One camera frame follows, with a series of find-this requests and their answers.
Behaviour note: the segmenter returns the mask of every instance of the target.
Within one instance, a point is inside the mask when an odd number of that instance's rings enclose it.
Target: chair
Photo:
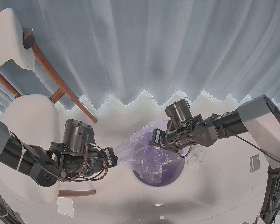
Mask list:
[[[35,64],[33,50],[24,48],[22,27],[12,9],[7,8],[0,12],[0,30],[3,31],[0,38],[4,40],[0,41],[0,52],[7,52],[7,54],[0,53],[0,66],[13,59],[20,67],[33,70]],[[1,119],[10,131],[14,132],[24,143],[38,145],[45,150],[49,149],[51,142],[61,142],[59,115],[54,106],[54,102],[62,94],[61,90],[58,90],[51,99],[43,95],[22,96],[1,75],[0,82],[15,95],[15,100],[7,107]],[[0,170],[0,178],[9,189],[38,203],[52,203],[58,197],[95,194],[95,190],[60,191],[59,181],[51,187],[41,187],[31,177],[2,163],[0,163]]]

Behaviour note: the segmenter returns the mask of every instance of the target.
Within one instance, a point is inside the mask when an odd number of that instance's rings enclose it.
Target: blue-gray curtain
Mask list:
[[[267,94],[280,102],[280,2],[264,0],[0,0],[12,8],[74,93],[97,109],[112,92],[123,104],[143,90],[163,104],[176,90],[223,100]],[[57,85],[36,63],[0,73],[22,94]],[[12,100],[0,86],[0,110]],[[62,104],[73,103],[64,96]]]

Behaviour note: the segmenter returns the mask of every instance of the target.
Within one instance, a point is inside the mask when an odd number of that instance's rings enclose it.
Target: floor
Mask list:
[[[58,102],[61,137],[68,118],[82,120],[93,126],[95,141],[100,147],[118,146],[127,137],[149,122],[165,116],[165,107],[182,98],[177,91],[159,106],[148,92],[143,92],[129,105],[122,105],[110,95],[100,109],[82,98],[84,105],[97,117],[92,123],[76,106],[67,111]],[[245,98],[241,103],[250,100]],[[209,117],[235,110],[238,103],[230,95],[223,101],[202,92],[191,106],[192,115]],[[248,133],[240,135],[255,143]],[[109,170],[100,181],[61,183],[62,190],[93,190],[95,196],[72,198],[74,217],[58,213],[57,203],[38,204],[20,198],[0,183],[0,194],[18,211],[28,224],[37,223],[110,223],[110,224],[241,224],[252,223],[262,206],[267,182],[268,163],[260,155],[260,170],[250,173],[249,158],[259,152],[245,142],[231,137],[211,147],[199,147],[202,165],[186,167],[171,187],[151,189],[139,184],[124,165]]]

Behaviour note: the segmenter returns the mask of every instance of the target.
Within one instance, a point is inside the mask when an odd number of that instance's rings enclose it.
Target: gray curtain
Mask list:
[[[123,104],[149,91],[159,105],[176,90],[237,101],[280,102],[280,2],[264,0],[0,0],[11,7],[74,93],[97,109],[112,92]],[[57,85],[38,63],[0,73],[22,94]],[[12,96],[0,86],[0,110]],[[73,103],[64,96],[62,104]]]

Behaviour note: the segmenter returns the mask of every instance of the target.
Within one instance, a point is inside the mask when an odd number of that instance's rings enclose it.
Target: crumpled plastic wrapper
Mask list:
[[[149,123],[114,149],[118,163],[138,172],[144,182],[160,183],[163,173],[164,178],[169,178],[182,160],[176,153],[149,145],[153,130],[166,130],[168,120],[164,117]]]

